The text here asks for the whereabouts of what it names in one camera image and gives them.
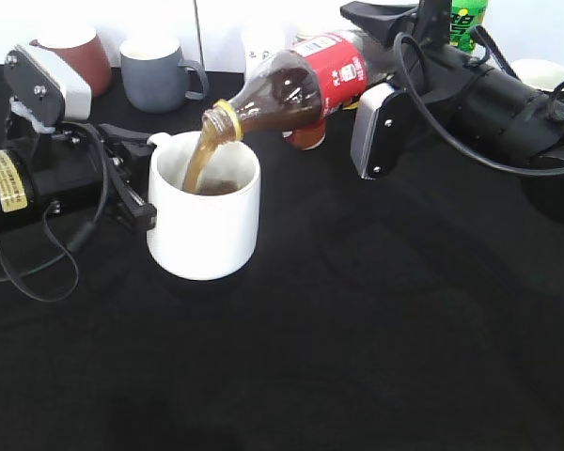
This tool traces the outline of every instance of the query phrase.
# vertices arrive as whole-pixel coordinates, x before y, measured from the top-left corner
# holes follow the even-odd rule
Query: brown liquid
[[[240,186],[236,181],[231,180],[202,180],[196,194],[198,195],[224,195],[235,193]]]
[[[205,121],[203,123],[203,130],[198,138],[195,153],[193,153],[192,158],[188,163],[186,176],[184,177],[184,182],[181,185],[183,191],[190,194],[200,194],[198,192],[198,179],[200,178],[200,174],[213,156],[215,150],[220,144],[223,144],[223,142],[223,136],[217,132],[215,126],[210,121]]]

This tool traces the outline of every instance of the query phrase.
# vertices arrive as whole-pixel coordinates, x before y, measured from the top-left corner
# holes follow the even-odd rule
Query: black cable
[[[102,215],[104,214],[104,210],[105,210],[106,204],[108,202],[109,176],[108,176],[108,171],[107,171],[106,150],[104,148],[104,144],[102,142],[101,137],[98,135],[97,132],[94,131],[94,129],[91,126],[88,126],[88,125],[85,125],[85,124],[69,123],[69,122],[64,123],[63,125],[65,126],[64,127],[65,129],[77,129],[78,131],[81,131],[81,132],[85,133],[86,135],[89,135],[90,140],[92,141],[94,151],[97,154],[99,160],[101,161],[101,167],[102,167],[101,198],[99,200],[99,205],[96,208],[96,212],[95,212],[94,217],[93,217],[92,222],[91,222],[92,225],[95,226],[98,223],[98,221],[101,219]],[[68,245],[65,246],[67,248],[67,253],[63,252],[62,254],[59,254],[59,255],[51,258],[50,260],[42,263],[41,265],[38,265],[37,267],[29,269],[27,271],[21,272],[20,274],[17,274],[17,275],[19,276],[19,278],[28,277],[30,275],[37,274],[38,272],[42,272],[42,271],[54,266],[60,260],[69,256],[68,252],[70,251],[71,244],[72,244],[73,241],[75,241],[74,244],[75,244],[76,248],[81,247],[81,245],[83,244],[83,241],[86,240],[87,238],[89,238],[89,235],[93,231],[93,228],[94,227],[86,227],[86,225],[81,227],[80,230],[79,230],[79,232],[81,232],[81,233],[78,233],[80,235],[80,238],[76,241],[75,240],[70,241],[70,243],[68,243]],[[0,277],[0,284],[6,283],[6,282],[12,282],[12,278],[9,276],[9,274],[6,270],[5,270],[5,273],[7,274],[7,276],[6,277]]]
[[[475,160],[476,162],[494,169],[496,171],[505,172],[512,175],[517,175],[521,177],[559,177],[564,176],[564,167],[554,168],[554,169],[524,169],[521,167],[509,166],[506,164],[501,164],[490,160],[479,153],[472,150],[470,147],[462,143],[460,140],[452,136],[441,123],[436,120],[432,115],[431,111],[428,109],[426,104],[422,101],[422,98],[417,93],[414,82],[410,77],[410,74],[405,65],[405,60],[403,59],[403,52],[401,50],[401,45],[406,43],[410,45],[422,59],[425,59],[422,49],[418,45],[412,36],[406,33],[399,33],[395,37],[395,42],[393,45],[393,53],[395,61],[398,68],[399,78],[401,82],[405,85],[406,91],[410,98],[414,102],[415,107],[420,112],[420,114],[429,122],[431,127],[452,147],[458,150],[462,155]]]
[[[69,259],[69,261],[71,262],[71,265],[73,266],[73,270],[75,271],[73,283],[67,289],[67,291],[65,291],[63,294],[56,296],[56,297],[47,297],[47,296],[38,295],[38,293],[34,292],[25,283],[25,281],[23,280],[21,275],[17,272],[17,270],[12,266],[12,264],[8,260],[7,256],[4,255],[4,252],[2,251],[2,247],[0,246],[0,266],[2,266],[2,270],[7,275],[8,280],[10,282],[12,282],[12,284],[20,292],[22,292],[26,296],[29,296],[32,299],[35,299],[36,301],[40,301],[42,303],[57,303],[59,301],[62,301],[64,299],[68,298],[75,291],[75,289],[77,288],[77,285],[79,284],[79,267],[77,266],[77,262],[75,261],[73,254],[69,251],[69,249],[67,249],[67,247],[64,244],[62,244],[58,240],[58,238],[55,236],[55,234],[51,230],[50,226],[48,225],[48,215],[50,213],[55,212],[56,209],[58,209],[58,206],[59,206],[58,201],[51,202],[50,205],[48,206],[48,208],[44,211],[44,214],[42,215],[41,219],[42,219],[42,224],[43,224],[43,228],[44,228],[44,233],[48,237],[48,240],[50,240],[50,242],[52,244],[54,244],[56,247],[58,247],[62,251],[62,255],[64,257],[67,257]]]
[[[556,117],[556,102],[560,93],[564,90],[564,81],[556,86],[556,89],[549,95],[547,101],[547,116],[554,122],[564,122],[564,117]]]
[[[62,260],[65,257],[66,257],[65,254],[59,254],[58,256],[46,261],[45,263],[42,263],[41,265],[39,265],[35,268],[21,272],[20,276],[21,277],[28,277],[30,275],[37,274],[38,272],[42,272],[42,271],[50,268],[51,266],[54,266],[56,263],[58,263],[60,260]],[[10,279],[8,279],[8,277],[1,277],[0,278],[0,284],[4,284],[5,282],[9,282],[9,281],[10,281]]]
[[[65,122],[63,123],[66,128],[69,129],[77,129],[82,131],[86,135],[90,136],[90,140],[92,141],[94,152],[97,154],[98,158],[101,161],[102,167],[102,190],[101,190],[101,199],[99,200],[98,207],[96,208],[96,213],[94,214],[94,219],[92,222],[97,223],[99,219],[101,219],[102,214],[104,213],[104,209],[106,208],[106,203],[108,202],[109,197],[109,175],[107,170],[108,162],[106,161],[106,149],[104,148],[104,143],[102,142],[102,138],[94,130],[91,125],[86,124],[77,124],[74,122]]]

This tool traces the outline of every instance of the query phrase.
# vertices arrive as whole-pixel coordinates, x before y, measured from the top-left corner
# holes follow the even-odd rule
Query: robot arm
[[[407,137],[434,131],[478,163],[521,177],[532,203],[564,222],[564,100],[557,99],[564,83],[551,95],[524,85],[482,27],[471,34],[484,58],[450,46],[450,8],[450,0],[341,8],[396,62],[386,83],[360,100],[352,138],[358,173],[384,177]],[[501,69],[487,64],[491,55]]]

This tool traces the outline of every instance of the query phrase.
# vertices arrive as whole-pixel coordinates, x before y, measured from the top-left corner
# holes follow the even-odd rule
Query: screw
[[[40,98],[44,97],[46,95],[46,86],[44,85],[34,86],[34,94]]]
[[[14,66],[18,62],[17,56],[14,54],[7,54],[7,57],[4,60],[4,64],[10,64],[10,66]]]

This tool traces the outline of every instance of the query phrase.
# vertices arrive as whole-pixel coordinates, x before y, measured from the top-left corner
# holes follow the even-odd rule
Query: coffee mug
[[[137,109],[167,113],[186,99],[199,101],[209,93],[205,69],[197,61],[184,59],[180,42],[173,36],[126,39],[119,47],[125,95]],[[189,91],[188,69],[196,71],[202,92]]]
[[[166,271],[189,280],[213,280],[239,270],[255,251],[261,171],[250,147],[228,143],[204,168],[198,191],[230,183],[235,191],[185,193],[180,186],[199,135],[158,133],[149,139],[157,146],[149,172],[149,202],[157,209],[157,220],[147,233],[147,244]]]
[[[525,85],[544,92],[552,92],[564,82],[564,66],[552,61],[519,59],[511,63],[511,68]]]
[[[111,63],[94,27],[84,24],[54,27],[30,44],[60,56],[86,80],[92,89],[92,97],[100,96],[111,85]]]

